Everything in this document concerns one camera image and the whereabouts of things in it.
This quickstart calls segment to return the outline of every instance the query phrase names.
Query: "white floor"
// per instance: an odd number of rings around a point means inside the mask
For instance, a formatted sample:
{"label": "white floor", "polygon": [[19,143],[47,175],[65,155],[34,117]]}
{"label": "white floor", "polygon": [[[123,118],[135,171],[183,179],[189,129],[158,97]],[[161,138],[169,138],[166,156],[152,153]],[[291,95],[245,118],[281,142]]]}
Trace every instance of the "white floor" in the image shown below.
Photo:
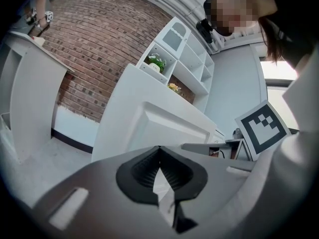
{"label": "white floor", "polygon": [[91,162],[91,154],[58,139],[18,164],[0,143],[1,175],[11,193],[33,207],[53,186]]}

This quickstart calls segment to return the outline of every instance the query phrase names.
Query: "floor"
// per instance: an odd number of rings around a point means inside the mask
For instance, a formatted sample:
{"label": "floor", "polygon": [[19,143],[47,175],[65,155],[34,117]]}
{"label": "floor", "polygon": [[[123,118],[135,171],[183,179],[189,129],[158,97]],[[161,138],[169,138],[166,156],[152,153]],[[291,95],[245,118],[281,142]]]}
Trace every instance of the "floor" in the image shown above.
{"label": "floor", "polygon": [[0,144],[1,173],[11,193],[33,207],[49,189],[91,162],[91,154],[52,138],[47,145],[18,164]]}
{"label": "floor", "polygon": [[53,21],[44,48],[75,70],[60,103],[100,122],[127,64],[137,64],[172,19],[147,0],[51,0]]}

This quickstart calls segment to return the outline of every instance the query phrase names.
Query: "black baseboard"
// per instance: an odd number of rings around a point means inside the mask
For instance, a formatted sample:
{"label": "black baseboard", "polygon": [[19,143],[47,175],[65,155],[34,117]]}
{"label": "black baseboard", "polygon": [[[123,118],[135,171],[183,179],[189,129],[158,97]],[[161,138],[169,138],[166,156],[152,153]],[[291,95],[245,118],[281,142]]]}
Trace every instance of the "black baseboard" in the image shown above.
{"label": "black baseboard", "polygon": [[77,148],[79,150],[85,151],[85,152],[90,153],[90,154],[92,154],[92,152],[93,152],[93,147],[85,145],[85,144],[80,143],[80,142],[77,142],[77,141],[61,134],[60,132],[55,131],[54,129],[51,129],[51,135],[53,137],[59,139],[60,141],[74,147],[74,148]]}

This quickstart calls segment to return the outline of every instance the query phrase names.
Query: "white shelving unit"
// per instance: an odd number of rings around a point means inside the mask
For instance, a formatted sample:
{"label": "white shelving unit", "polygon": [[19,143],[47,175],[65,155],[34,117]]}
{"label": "white shelving unit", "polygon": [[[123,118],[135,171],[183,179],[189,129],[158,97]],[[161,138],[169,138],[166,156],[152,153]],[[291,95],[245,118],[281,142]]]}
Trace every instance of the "white shelving unit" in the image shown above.
{"label": "white shelving unit", "polygon": [[[145,63],[145,59],[154,53],[166,60],[167,65],[162,74]],[[178,18],[173,18],[163,28],[140,58],[137,67],[165,85],[174,75],[195,94],[193,105],[202,113],[205,112],[215,64]]]}

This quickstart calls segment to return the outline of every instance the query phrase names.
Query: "red brick wall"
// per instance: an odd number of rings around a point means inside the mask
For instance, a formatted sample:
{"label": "red brick wall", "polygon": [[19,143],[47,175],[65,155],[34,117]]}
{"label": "red brick wall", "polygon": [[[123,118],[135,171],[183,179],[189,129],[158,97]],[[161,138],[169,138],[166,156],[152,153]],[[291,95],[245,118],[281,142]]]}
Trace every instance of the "red brick wall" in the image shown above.
{"label": "red brick wall", "polygon": [[43,47],[75,70],[59,101],[99,122],[127,64],[138,62],[171,16],[146,0],[52,0],[51,7]]}

